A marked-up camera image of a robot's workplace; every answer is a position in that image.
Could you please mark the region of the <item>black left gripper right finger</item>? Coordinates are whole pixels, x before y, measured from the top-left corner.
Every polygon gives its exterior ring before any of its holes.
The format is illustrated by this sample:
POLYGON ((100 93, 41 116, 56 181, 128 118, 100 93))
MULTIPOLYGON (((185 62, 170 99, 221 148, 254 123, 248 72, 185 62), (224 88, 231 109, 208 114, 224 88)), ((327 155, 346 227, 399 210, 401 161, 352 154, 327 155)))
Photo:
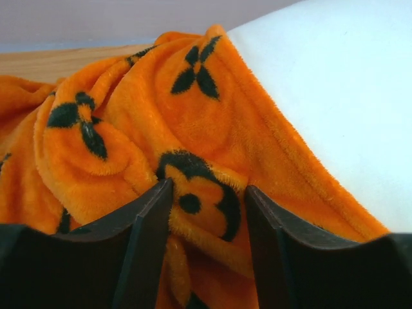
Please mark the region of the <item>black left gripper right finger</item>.
POLYGON ((338 237, 245 191, 260 308, 410 308, 411 235, 338 237))

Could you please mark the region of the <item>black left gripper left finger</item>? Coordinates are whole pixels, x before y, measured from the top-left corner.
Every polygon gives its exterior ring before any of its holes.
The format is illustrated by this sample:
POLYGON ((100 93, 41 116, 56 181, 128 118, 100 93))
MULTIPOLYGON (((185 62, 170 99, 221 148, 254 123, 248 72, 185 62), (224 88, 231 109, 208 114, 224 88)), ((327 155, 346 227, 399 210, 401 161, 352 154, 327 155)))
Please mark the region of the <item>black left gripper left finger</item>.
POLYGON ((1 225, 2 308, 154 308, 173 184, 69 234, 1 225))

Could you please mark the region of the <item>orange patterned plush pillowcase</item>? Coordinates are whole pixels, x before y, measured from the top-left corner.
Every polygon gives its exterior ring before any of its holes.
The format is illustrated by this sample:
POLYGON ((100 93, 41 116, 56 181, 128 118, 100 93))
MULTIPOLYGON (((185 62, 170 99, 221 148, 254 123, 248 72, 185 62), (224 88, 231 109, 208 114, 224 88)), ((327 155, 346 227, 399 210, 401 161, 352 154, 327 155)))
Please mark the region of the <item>orange patterned plush pillowcase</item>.
POLYGON ((1 221, 69 232, 171 178, 159 308, 257 308, 243 194, 355 241, 387 233, 316 159, 220 26, 56 84, 1 77, 1 221))

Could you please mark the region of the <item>white pillow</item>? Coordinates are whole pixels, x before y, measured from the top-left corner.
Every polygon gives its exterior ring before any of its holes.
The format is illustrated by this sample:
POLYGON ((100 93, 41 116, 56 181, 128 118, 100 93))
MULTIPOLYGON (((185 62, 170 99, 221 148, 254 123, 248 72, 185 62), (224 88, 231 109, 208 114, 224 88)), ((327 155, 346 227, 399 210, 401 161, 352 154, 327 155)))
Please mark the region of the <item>white pillow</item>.
POLYGON ((326 170, 411 230, 411 2, 301 1, 228 32, 326 170))

